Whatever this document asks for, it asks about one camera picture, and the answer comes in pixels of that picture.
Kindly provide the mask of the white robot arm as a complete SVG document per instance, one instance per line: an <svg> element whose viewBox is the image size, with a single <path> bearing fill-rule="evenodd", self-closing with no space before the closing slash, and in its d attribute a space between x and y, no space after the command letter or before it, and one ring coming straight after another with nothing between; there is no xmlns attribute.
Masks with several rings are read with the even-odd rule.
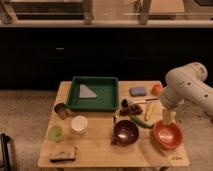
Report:
<svg viewBox="0 0 213 171"><path fill-rule="evenodd" d="M173 122L175 108L183 104L185 99L200 105L213 116L213 88L204 83L207 76L206 67L199 62L171 69L166 74L166 86L160 94L164 125Z"/></svg>

